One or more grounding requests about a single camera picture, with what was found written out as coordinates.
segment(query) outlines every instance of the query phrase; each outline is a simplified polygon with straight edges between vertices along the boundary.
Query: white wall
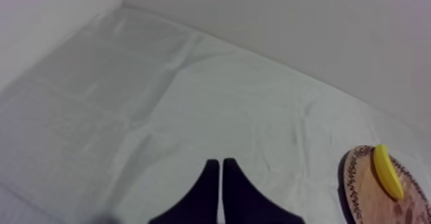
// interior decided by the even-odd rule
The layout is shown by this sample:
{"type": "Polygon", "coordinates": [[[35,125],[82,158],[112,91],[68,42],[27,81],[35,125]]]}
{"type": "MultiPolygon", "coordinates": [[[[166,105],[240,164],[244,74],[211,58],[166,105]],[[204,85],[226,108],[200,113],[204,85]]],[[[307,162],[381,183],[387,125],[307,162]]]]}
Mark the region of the white wall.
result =
{"type": "Polygon", "coordinates": [[[124,0],[431,130],[431,0],[124,0]]]}
{"type": "Polygon", "coordinates": [[[0,0],[0,90],[121,0],[0,0]]]}

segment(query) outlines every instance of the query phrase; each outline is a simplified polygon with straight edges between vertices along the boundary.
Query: yellow banana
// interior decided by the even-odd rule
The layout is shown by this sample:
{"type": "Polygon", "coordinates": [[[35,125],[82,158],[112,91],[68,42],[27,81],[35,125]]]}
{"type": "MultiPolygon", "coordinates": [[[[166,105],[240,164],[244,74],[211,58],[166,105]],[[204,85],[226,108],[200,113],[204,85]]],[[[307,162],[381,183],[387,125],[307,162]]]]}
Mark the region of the yellow banana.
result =
{"type": "Polygon", "coordinates": [[[376,146],[373,160],[377,176],[386,192],[397,200],[404,199],[403,187],[389,158],[386,145],[379,144],[376,146]]]}

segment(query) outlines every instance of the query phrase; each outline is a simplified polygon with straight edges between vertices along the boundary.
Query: banana slice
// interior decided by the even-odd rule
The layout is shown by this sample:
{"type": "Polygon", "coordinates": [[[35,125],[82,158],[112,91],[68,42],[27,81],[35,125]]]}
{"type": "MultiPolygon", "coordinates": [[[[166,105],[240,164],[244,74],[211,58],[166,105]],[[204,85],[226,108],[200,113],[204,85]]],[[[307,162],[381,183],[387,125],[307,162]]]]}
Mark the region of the banana slice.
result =
{"type": "Polygon", "coordinates": [[[389,158],[386,145],[379,144],[376,146],[373,160],[377,176],[386,192],[396,200],[404,199],[404,190],[389,158]]]}

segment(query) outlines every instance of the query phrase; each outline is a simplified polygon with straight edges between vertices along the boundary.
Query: wrinkled white fabric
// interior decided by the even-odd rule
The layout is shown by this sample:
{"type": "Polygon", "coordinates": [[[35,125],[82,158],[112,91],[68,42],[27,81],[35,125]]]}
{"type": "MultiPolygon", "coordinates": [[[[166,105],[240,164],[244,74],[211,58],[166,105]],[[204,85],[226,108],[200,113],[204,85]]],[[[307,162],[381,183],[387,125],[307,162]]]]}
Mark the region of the wrinkled white fabric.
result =
{"type": "Polygon", "coordinates": [[[349,149],[386,143],[431,196],[430,139],[284,65],[121,9],[1,94],[0,205],[23,204],[0,220],[19,223],[16,209],[32,208],[53,223],[101,213],[146,223],[192,187],[207,159],[235,157],[308,224],[345,223],[337,169],[349,149]]]}

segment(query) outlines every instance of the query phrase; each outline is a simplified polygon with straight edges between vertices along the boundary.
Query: round wooden board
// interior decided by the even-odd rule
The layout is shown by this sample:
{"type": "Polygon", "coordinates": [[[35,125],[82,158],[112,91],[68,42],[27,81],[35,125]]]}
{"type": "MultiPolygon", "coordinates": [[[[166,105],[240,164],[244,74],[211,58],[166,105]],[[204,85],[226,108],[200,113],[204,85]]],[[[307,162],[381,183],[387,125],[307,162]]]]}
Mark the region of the round wooden board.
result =
{"type": "Polygon", "coordinates": [[[358,146],[347,154],[343,182],[346,199],[356,224],[431,223],[431,209],[418,183],[407,169],[391,157],[404,189],[396,201],[381,187],[373,165],[371,146],[358,146]]]}

